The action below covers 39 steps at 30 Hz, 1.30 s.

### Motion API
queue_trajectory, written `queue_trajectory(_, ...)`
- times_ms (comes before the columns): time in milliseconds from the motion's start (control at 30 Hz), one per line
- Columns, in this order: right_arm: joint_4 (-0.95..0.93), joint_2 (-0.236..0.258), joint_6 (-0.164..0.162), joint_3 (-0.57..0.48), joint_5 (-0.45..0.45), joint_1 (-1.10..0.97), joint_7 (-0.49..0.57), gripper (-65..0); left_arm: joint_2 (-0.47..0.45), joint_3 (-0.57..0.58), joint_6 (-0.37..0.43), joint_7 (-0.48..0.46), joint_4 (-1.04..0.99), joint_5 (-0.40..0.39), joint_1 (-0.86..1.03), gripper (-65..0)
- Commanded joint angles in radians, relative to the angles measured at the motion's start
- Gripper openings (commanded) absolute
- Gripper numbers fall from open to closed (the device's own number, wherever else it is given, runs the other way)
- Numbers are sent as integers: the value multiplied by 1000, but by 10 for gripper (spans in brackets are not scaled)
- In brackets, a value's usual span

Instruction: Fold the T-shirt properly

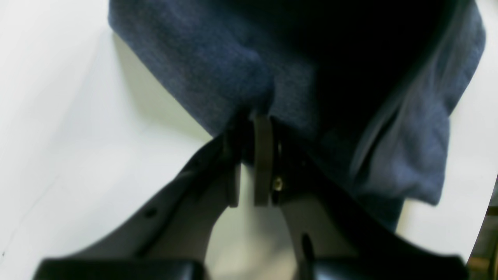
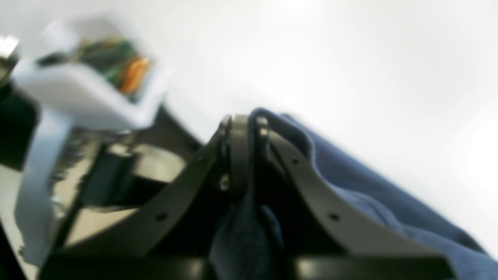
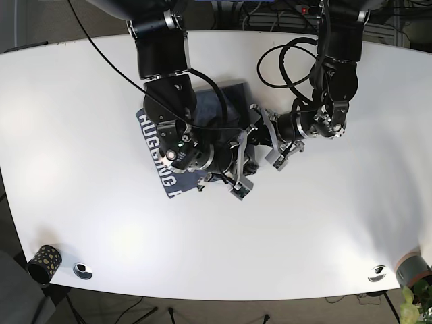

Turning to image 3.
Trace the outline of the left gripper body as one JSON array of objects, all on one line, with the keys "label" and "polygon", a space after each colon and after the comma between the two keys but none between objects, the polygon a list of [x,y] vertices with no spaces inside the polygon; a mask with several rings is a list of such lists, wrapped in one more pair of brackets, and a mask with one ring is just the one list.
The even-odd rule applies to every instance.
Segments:
[{"label": "left gripper body", "polygon": [[257,104],[250,106],[259,115],[254,123],[256,129],[250,133],[250,144],[270,147],[265,160],[278,171],[288,164],[291,155],[304,151],[302,140],[308,136],[301,130],[302,108],[304,103],[293,103],[291,111],[279,114]]}]

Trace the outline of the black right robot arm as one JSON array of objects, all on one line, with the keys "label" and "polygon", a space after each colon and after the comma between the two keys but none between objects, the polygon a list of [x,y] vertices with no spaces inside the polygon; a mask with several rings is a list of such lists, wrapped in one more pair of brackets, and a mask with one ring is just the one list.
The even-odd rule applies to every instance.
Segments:
[{"label": "black right robot arm", "polygon": [[[221,180],[243,199],[257,170],[247,152],[254,130],[246,111],[244,88],[220,88],[190,65],[185,1],[95,1],[105,13],[123,20],[134,39],[138,74],[144,85],[143,108],[155,125],[158,162],[174,173],[201,172],[197,188]],[[196,94],[191,77],[210,89]]]}]

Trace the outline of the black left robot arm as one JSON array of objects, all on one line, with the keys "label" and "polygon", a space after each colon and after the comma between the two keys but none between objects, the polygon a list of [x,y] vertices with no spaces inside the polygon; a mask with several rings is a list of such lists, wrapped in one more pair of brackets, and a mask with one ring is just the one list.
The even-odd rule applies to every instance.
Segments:
[{"label": "black left robot arm", "polygon": [[[304,140],[315,136],[340,137],[346,129],[346,115],[350,101],[358,89],[357,63],[362,55],[362,37],[369,11],[347,1],[321,1],[317,39],[298,37],[280,51],[278,65],[284,84],[295,95],[289,112],[278,114],[260,108],[260,125],[265,126],[251,140],[255,145],[267,145],[271,151],[265,157],[282,170],[290,155],[304,150]],[[303,44],[317,48],[315,63],[303,78],[313,88],[307,98],[290,80],[285,68],[285,55]]]}]

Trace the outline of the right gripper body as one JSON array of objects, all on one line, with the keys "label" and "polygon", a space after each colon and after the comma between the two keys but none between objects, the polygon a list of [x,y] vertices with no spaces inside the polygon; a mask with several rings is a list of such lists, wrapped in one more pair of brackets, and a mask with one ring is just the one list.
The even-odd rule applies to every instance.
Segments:
[{"label": "right gripper body", "polygon": [[196,186],[199,192],[202,192],[215,176],[219,176],[229,186],[229,192],[238,200],[243,201],[254,186],[244,174],[244,165],[252,161],[252,158],[246,154],[246,147],[248,136],[255,130],[257,130],[255,125],[249,125],[247,129],[242,130],[238,134],[235,140],[229,141],[229,165],[225,169],[222,169],[218,163],[219,173],[209,172],[205,177],[201,177]]}]

